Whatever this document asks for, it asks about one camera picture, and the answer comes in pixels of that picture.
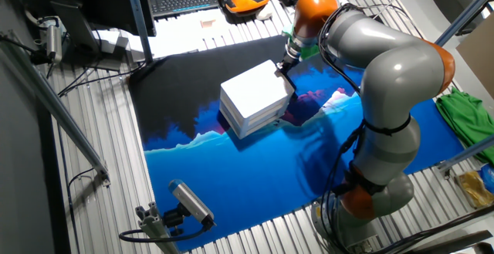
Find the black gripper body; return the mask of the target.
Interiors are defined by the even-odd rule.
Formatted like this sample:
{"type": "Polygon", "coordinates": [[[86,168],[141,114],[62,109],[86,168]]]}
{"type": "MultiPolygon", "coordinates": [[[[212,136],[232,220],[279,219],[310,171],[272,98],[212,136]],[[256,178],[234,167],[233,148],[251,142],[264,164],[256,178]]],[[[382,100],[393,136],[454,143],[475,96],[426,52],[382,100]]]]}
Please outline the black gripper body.
{"type": "Polygon", "coordinates": [[[294,43],[285,44],[285,52],[283,55],[283,65],[284,66],[296,66],[301,62],[301,48],[294,43]]]}

